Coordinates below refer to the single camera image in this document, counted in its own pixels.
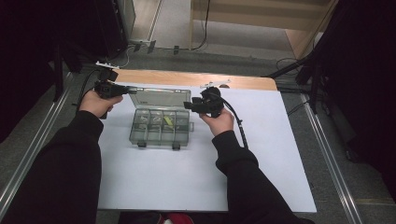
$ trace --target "black cable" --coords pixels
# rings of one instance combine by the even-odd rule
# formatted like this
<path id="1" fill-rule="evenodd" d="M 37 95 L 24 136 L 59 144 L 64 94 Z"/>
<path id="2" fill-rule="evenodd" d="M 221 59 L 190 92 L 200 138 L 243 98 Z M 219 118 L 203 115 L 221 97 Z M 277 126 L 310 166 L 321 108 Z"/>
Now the black cable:
<path id="1" fill-rule="evenodd" d="M 307 63 L 309 60 L 311 60 L 313 57 L 313 51 L 311 51 L 311 53 L 309 53 L 308 55 L 306 55 L 305 57 L 303 57 L 302 59 L 298 60 L 295 63 L 292 63 L 282 69 L 280 69 L 279 71 L 276 71 L 270 75 L 266 75 L 266 76 L 262 76 L 262 77 L 271 77 L 271 78 L 277 78 L 280 77 L 286 73 L 288 73 L 291 70 L 294 70 L 296 68 L 298 68 L 299 66 Z"/>
<path id="2" fill-rule="evenodd" d="M 90 76 L 91 76 L 94 72 L 100 72 L 100 70 L 99 70 L 99 69 L 94 69 L 94 70 L 92 70 L 92 71 L 85 77 L 84 83 L 82 84 L 82 87 L 81 87 L 81 90 L 80 90 L 79 96 L 78 96 L 76 114 L 77 114 L 77 112 L 79 111 L 79 107 L 81 106 L 81 101 L 82 101 L 83 96 L 87 93 L 87 91 L 84 92 L 84 91 L 85 91 L 85 86 L 87 85 L 87 82 L 88 82 L 88 80 L 90 79 Z"/>
<path id="3" fill-rule="evenodd" d="M 292 110 L 290 110 L 288 112 L 288 116 L 290 116 L 291 114 L 293 114 L 294 112 L 296 112 L 297 110 L 299 110 L 301 107 L 303 107 L 305 104 L 308 104 L 308 103 L 309 103 L 309 100 L 295 106 Z"/>
<path id="4" fill-rule="evenodd" d="M 284 60 L 287 60 L 287 59 L 295 60 L 296 62 L 293 62 L 293 63 L 291 63 L 291 64 L 294 64 L 294 63 L 297 64 L 297 59 L 295 59 L 295 58 L 283 58 L 283 59 L 279 59 L 279 60 L 277 60 L 277 62 L 276 62 L 276 69 L 277 69 L 277 71 L 280 70 L 280 69 L 279 69 L 279 63 L 282 62 L 282 61 L 284 61 Z M 297 71 L 296 73 L 288 74 L 288 72 L 287 72 L 287 73 L 285 73 L 284 75 L 291 75 L 291 76 L 297 75 L 297 74 L 300 72 L 297 68 L 298 68 L 298 67 L 294 68 L 294 70 Z"/>
<path id="5" fill-rule="evenodd" d="M 285 87 L 278 87 L 277 89 L 280 91 L 280 93 L 301 93 L 301 94 L 311 95 L 311 91 L 305 91 L 301 89 L 285 88 Z M 316 96 L 318 97 L 318 100 L 324 98 L 323 94 L 316 94 Z"/>
<path id="6" fill-rule="evenodd" d="M 228 103 L 226 100 L 224 100 L 224 98 L 222 98 L 221 96 L 219 96 L 219 95 L 217 95 L 215 93 L 206 92 L 204 94 L 209 94 L 209 95 L 213 95 L 213 96 L 218 97 L 227 106 L 227 108 L 229 108 L 231 110 L 231 112 L 233 112 L 233 116 L 236 119 L 236 123 L 238 124 L 239 132 L 241 133 L 241 136 L 242 136 L 242 142 L 244 144 L 244 148 L 248 149 L 248 141 L 247 141 L 247 138 L 245 136 L 244 128 L 242 127 L 242 120 L 240 118 L 238 118 L 238 115 L 236 114 L 235 110 L 230 105 L 230 103 Z"/>
<path id="7" fill-rule="evenodd" d="M 205 18 L 205 36 L 204 39 L 202 40 L 200 46 L 198 46 L 197 48 L 191 49 L 191 50 L 198 50 L 200 49 L 207 40 L 207 19 L 209 17 L 209 9 L 210 9 L 210 0 L 207 1 L 207 9 L 206 9 L 206 18 Z"/>
<path id="8" fill-rule="evenodd" d="M 206 18 L 205 18 L 205 36 L 204 39 L 201 42 L 201 45 L 198 48 L 194 48 L 192 50 L 198 50 L 200 49 L 206 42 L 207 39 L 207 19 L 209 17 L 209 9 L 210 9 L 210 0 L 207 1 L 207 9 L 206 9 Z"/>

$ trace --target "black sleeve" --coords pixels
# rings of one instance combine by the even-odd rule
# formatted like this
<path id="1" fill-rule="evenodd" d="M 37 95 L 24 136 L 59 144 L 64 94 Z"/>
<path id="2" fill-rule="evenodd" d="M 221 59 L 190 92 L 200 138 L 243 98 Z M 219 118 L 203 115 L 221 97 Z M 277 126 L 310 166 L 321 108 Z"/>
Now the black sleeve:
<path id="1" fill-rule="evenodd" d="M 218 168 L 227 175 L 227 223 L 301 223 L 260 170 L 253 153 L 240 147 L 233 131 L 213 139 Z"/>
<path id="2" fill-rule="evenodd" d="M 79 111 L 41 149 L 2 223 L 95 223 L 102 122 Z"/>

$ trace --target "metal rail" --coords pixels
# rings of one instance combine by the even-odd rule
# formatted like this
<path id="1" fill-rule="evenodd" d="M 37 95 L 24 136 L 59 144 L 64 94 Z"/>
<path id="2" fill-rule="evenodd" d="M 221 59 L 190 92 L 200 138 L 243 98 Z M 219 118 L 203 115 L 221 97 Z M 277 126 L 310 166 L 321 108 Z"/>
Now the metal rail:
<path id="1" fill-rule="evenodd" d="M 40 128 L 35 134 L 35 138 L 26 150 L 20 164 L 18 165 L 18 168 L 15 170 L 14 175 L 11 177 L 6 188 L 2 192 L 0 197 L 0 222 L 5 216 L 9 205 L 12 202 L 12 199 L 14 198 L 16 192 L 18 191 L 18 188 L 21 185 L 22 180 L 32 166 L 32 163 L 35 160 L 35 156 L 43 147 L 43 144 L 52 128 L 53 123 L 55 122 L 56 118 L 59 115 L 59 112 L 64 106 L 64 102 L 70 92 L 70 84 L 73 82 L 73 80 L 73 74 L 68 73 L 64 81 L 64 85 L 66 86 L 64 93 L 60 96 L 58 102 L 52 104 L 51 108 L 49 109 L 49 113 L 41 123 Z"/>
<path id="2" fill-rule="evenodd" d="M 306 102 L 309 98 L 307 95 L 301 95 L 303 102 Z M 311 121 L 312 128 L 314 133 L 318 139 L 318 143 L 320 149 L 323 153 L 324 160 L 326 161 L 327 167 L 329 169 L 330 175 L 332 177 L 332 182 L 335 185 L 335 188 L 338 192 L 338 196 L 340 197 L 341 204 L 344 206 L 344 210 L 346 211 L 346 217 L 351 224 L 362 224 L 363 221 L 361 219 L 361 215 L 358 211 L 358 207 L 355 204 L 355 201 L 349 191 L 347 186 L 347 182 L 345 181 L 343 174 L 337 164 L 337 161 L 332 154 L 332 148 L 326 138 L 325 133 L 320 125 L 320 120 L 318 115 L 315 115 L 310 108 L 310 105 L 305 104 L 305 111 Z"/>

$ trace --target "floor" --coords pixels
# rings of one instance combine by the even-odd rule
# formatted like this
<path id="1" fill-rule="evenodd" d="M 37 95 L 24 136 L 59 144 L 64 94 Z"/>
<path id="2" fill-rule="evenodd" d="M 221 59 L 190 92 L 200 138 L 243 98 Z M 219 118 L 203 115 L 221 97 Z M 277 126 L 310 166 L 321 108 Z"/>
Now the floor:
<path id="1" fill-rule="evenodd" d="M 140 1 L 156 1 L 154 5 L 160 6 L 152 31 L 148 31 L 151 32 L 151 37 L 149 35 L 134 37 L 139 41 L 147 40 L 147 43 L 156 40 L 156 50 L 152 53 L 147 53 L 145 48 L 138 52 L 126 51 L 125 54 L 121 54 L 112 61 L 117 64 L 127 64 L 126 68 L 212 72 L 257 77 L 272 73 L 277 68 L 293 62 L 294 56 L 284 30 L 220 22 L 208 23 L 207 41 L 199 51 L 181 51 L 178 55 L 174 55 L 172 50 L 167 49 L 172 49 L 174 46 L 180 46 L 183 49 L 188 46 L 190 1 L 162 0 L 161 3 L 158 0 Z M 200 21 L 194 22 L 194 46 L 199 46 L 204 38 L 203 26 Z M 76 85 L 70 90 L 70 96 L 78 95 L 78 88 L 84 75 L 91 70 L 92 66 L 85 66 L 81 74 L 75 75 Z M 290 73 L 291 75 L 276 79 L 280 90 L 297 88 L 293 81 L 295 71 Z M 42 120 L 46 118 L 53 106 L 52 95 L 53 89 L 50 89 L 21 120 L 10 137 L 0 144 L 0 174 L 2 176 L 0 189 L 7 186 L 26 148 L 30 147 Z M 304 100 L 299 93 L 295 92 L 283 92 L 282 97 L 287 111 L 291 111 Z M 53 128 L 48 132 L 47 139 L 58 127 L 66 125 L 73 117 L 71 104 L 74 102 L 73 97 L 66 99 L 64 108 L 59 114 L 59 118 L 62 119 L 56 120 Z M 308 111 L 309 108 L 301 107 L 290 115 L 290 125 L 300 150 L 318 212 L 297 215 L 311 218 L 318 224 L 396 223 L 396 205 L 389 197 L 380 174 L 365 163 L 354 163 L 347 159 L 344 143 L 336 127 L 326 115 L 325 110 L 319 109 L 317 118 L 320 120 L 332 156 L 360 218 L 348 217 L 346 208 L 341 203 L 344 200 L 343 194 L 340 194 L 340 189 L 336 187 L 334 176 L 330 172 L 332 167 L 326 161 L 324 151 L 318 143 L 318 136 L 313 131 Z M 118 215 L 117 211 L 99 211 L 97 223 L 117 223 Z"/>

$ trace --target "clear plastic box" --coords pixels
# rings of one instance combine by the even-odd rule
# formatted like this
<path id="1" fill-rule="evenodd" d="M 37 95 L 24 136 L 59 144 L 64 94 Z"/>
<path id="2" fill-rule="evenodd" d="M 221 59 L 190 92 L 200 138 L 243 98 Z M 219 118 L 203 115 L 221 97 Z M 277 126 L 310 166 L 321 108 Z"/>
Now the clear plastic box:
<path id="1" fill-rule="evenodd" d="M 191 91 L 137 88 L 130 96 L 136 107 L 129 138 L 133 145 L 174 150 L 187 146 L 192 124 L 183 102 L 191 100 Z"/>

